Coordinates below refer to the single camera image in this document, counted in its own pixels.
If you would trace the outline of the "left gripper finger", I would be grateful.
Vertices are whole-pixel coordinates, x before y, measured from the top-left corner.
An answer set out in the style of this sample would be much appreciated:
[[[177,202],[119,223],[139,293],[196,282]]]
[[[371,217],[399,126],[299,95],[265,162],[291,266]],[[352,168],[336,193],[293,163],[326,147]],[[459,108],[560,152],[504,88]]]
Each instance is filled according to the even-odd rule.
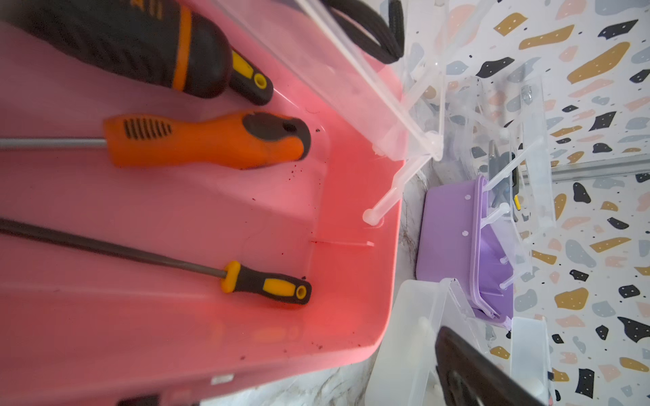
[[[435,353],[438,378],[447,405],[541,404],[447,326],[438,332]]]

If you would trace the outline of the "white toolbox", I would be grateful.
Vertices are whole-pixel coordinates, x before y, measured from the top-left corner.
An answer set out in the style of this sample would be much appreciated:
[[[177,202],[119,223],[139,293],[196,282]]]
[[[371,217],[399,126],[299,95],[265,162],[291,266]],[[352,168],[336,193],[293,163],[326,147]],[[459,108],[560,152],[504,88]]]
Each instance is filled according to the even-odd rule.
[[[367,405],[553,405],[545,321],[517,317],[509,348],[489,348],[455,279],[406,280],[372,373]]]

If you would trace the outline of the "pink toolbox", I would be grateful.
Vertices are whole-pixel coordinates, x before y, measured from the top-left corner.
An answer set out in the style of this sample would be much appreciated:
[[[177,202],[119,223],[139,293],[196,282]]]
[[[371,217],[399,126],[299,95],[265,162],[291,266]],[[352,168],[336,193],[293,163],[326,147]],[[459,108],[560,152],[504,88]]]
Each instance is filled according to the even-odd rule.
[[[439,157],[424,95],[443,86],[445,1],[403,4],[406,54],[358,49],[318,1],[194,1],[273,81],[271,113],[300,118],[301,162],[118,168],[103,150],[5,151],[3,218],[220,268],[304,278],[306,306],[225,294],[215,277],[5,235],[1,402],[189,405],[365,360],[389,319],[399,205],[365,211],[403,166]]]

